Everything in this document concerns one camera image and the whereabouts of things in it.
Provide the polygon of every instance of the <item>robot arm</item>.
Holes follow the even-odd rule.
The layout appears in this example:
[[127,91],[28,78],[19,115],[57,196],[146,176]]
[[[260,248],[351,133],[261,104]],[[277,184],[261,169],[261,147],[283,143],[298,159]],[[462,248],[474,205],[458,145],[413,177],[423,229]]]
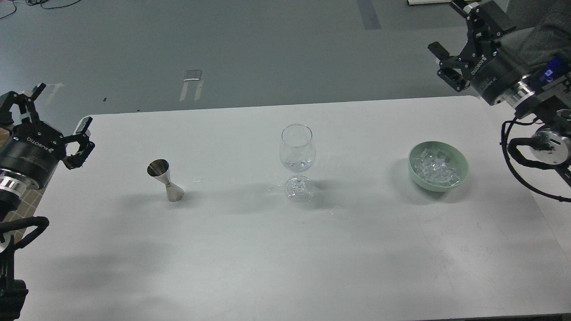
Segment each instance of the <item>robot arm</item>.
[[[438,76],[458,92],[474,87],[489,105],[508,102],[515,109],[515,118],[507,122],[507,131],[502,131],[501,144],[512,174],[535,192],[571,202],[527,184],[509,160],[511,155],[523,166],[555,170],[571,186],[571,48],[561,50],[543,69],[532,70],[502,47],[500,39],[516,27],[495,2],[453,0],[450,5],[466,20],[468,41],[456,56],[438,42],[428,46],[440,61]],[[532,114],[544,125],[531,138],[515,138],[508,143],[512,126],[521,124],[516,120]],[[526,159],[518,150],[520,146],[530,147],[538,160]]]
[[[26,189],[44,188],[59,161],[69,169],[81,167],[95,144],[89,140],[92,118],[85,117],[77,131],[64,137],[42,122],[34,101],[46,87],[41,83],[30,96],[10,91],[0,96],[0,127],[10,131],[10,138],[0,149],[0,222],[9,211],[16,210]],[[18,105],[22,123],[14,126],[10,109]],[[74,155],[66,155],[66,145],[78,142]],[[22,280],[14,280],[14,251],[32,242],[48,226],[44,217],[31,217],[0,223],[0,321],[18,319],[28,293]],[[18,243],[11,231],[36,226]]]

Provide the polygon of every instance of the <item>white table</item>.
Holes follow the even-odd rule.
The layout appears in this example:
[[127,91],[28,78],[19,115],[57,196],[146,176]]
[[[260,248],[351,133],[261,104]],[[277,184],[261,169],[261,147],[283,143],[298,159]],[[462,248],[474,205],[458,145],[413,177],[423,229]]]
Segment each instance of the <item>white table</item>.
[[[289,202],[281,130],[313,129]],[[26,320],[415,320],[569,312],[571,265],[504,165],[474,97],[96,115],[83,168],[60,166],[16,254]],[[460,149],[468,181],[426,192],[422,141]],[[146,174],[170,162],[186,195]]]
[[[481,99],[482,108],[489,115],[493,123],[494,132],[497,137],[500,137],[500,129],[503,121],[513,118],[514,110],[506,102],[499,105],[488,106],[488,104]],[[533,115],[528,116],[524,121],[530,122],[533,120]],[[513,137],[531,137],[538,126],[514,126],[510,138]],[[520,150],[530,159],[533,155],[526,153],[526,148]],[[536,168],[522,167],[516,164],[517,171],[522,177],[533,186],[542,191],[548,192],[553,195],[561,195],[571,197],[571,188],[552,170],[538,170]],[[567,259],[571,258],[571,204],[562,203],[556,200],[532,193],[536,200],[541,212],[549,222],[557,241],[565,252]]]

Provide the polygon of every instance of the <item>green bowl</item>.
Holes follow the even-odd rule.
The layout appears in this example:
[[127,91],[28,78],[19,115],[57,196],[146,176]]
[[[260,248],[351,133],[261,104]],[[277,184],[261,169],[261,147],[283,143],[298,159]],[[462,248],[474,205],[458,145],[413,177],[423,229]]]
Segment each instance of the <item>green bowl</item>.
[[[413,159],[418,158],[425,149],[428,149],[434,153],[437,150],[441,150],[448,154],[448,164],[451,167],[456,168],[458,176],[460,177],[460,182],[454,186],[438,186],[420,178],[412,168],[412,161]],[[415,183],[417,183],[420,187],[433,192],[446,192],[464,183],[468,177],[468,168],[469,166],[466,157],[464,157],[464,155],[453,146],[443,142],[420,143],[416,145],[408,154],[408,171],[411,173],[412,180],[415,181]]]

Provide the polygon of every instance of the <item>gray floor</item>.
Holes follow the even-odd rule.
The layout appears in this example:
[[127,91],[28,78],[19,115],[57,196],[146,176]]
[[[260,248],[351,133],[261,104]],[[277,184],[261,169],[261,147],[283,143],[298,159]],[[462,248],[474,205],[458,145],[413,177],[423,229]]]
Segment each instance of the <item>gray floor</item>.
[[[447,4],[372,0],[363,12],[363,2],[371,1],[19,3],[0,21],[0,93],[63,83],[37,105],[64,134],[89,114],[456,95],[427,45],[459,53],[464,20]],[[0,2],[0,15],[12,9]],[[380,29],[365,28],[372,14]],[[188,69],[203,70],[202,92],[195,100],[192,82],[180,101]]]

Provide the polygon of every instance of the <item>glass base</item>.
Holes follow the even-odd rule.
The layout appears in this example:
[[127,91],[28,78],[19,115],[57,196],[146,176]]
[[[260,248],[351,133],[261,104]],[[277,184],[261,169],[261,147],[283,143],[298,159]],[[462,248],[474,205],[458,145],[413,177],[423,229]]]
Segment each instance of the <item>glass base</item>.
[[294,176],[285,183],[285,194],[295,202],[306,202],[313,198],[315,186],[305,176]]

